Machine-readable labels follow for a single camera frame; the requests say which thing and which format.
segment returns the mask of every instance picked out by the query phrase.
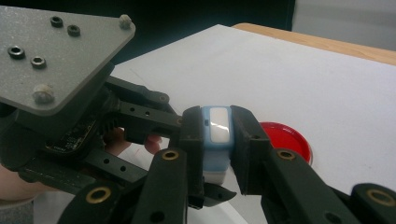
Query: dark background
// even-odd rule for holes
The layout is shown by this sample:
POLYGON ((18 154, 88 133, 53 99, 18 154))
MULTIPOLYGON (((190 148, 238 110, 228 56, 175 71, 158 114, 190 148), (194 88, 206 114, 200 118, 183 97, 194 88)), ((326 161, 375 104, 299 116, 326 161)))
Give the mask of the dark background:
POLYGON ((0 5, 96 16, 128 14, 134 39, 112 62, 122 63, 216 24, 249 22, 291 30, 295 0, 0 0, 0 5))

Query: hex nut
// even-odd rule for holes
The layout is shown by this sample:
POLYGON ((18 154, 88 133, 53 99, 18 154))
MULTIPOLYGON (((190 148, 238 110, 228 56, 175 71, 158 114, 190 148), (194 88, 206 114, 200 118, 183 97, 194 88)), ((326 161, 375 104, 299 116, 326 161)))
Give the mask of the hex nut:
POLYGON ((69 26, 67 26, 67 33, 68 33, 70 36, 74 36, 74 37, 80 36, 80 35, 81 35, 80 29, 79 29, 79 27, 76 26, 76 25, 69 25, 69 26))
POLYGON ((54 16, 54 17, 51 17, 49 20, 50 20, 50 24, 53 27, 61 28, 64 26, 64 21, 60 17, 54 16))
POLYGON ((8 48, 8 54, 12 59, 24 59, 25 53, 23 48, 20 48, 18 46, 13 46, 8 48))
POLYGON ((131 29, 132 20, 128 15, 121 15, 120 19, 120 28, 123 30, 131 29))
POLYGON ((40 105, 51 103, 54 100, 52 87, 47 84, 36 85, 32 96, 35 102, 40 105))
POLYGON ((32 64, 33 68, 36 69, 43 69, 47 66, 46 60, 40 56, 35 56, 32 58, 30 63, 32 64))

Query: red dish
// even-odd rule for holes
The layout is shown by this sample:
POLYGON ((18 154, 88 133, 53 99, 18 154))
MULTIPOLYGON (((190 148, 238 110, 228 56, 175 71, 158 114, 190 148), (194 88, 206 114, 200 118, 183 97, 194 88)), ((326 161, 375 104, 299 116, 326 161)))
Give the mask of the red dish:
POLYGON ((309 164, 312 163, 311 148, 305 138, 291 127, 275 122, 260 125, 271 139, 273 147, 283 147, 299 153, 309 164))

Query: gray metal plate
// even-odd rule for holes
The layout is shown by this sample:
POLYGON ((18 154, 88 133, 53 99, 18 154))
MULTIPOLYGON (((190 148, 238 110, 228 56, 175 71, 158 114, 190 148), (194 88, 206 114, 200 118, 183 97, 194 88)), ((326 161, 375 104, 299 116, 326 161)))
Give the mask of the gray metal plate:
POLYGON ((92 77, 134 36, 135 27, 121 29, 118 18, 105 18, 17 7, 0 7, 0 102, 40 116, 60 111, 92 77), (64 27, 51 26, 60 17, 64 27), (80 36, 67 33, 76 25, 80 36), (8 48, 19 46, 26 57, 12 59, 8 48), (31 58, 40 56, 47 67, 36 69, 31 58), (35 86, 52 87, 54 100, 38 104, 35 86))

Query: wooden table edge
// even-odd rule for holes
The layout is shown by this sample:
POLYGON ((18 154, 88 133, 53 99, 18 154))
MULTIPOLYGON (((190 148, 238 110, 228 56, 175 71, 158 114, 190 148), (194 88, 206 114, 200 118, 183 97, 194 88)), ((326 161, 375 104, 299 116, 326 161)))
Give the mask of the wooden table edge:
POLYGON ((267 35, 273 38, 282 39, 317 49, 325 49, 328 51, 342 53, 371 61, 396 65, 396 51, 391 51, 387 49, 376 49, 363 45, 351 44, 312 35, 303 35, 251 23, 239 23, 233 26, 233 28, 259 35, 267 35))

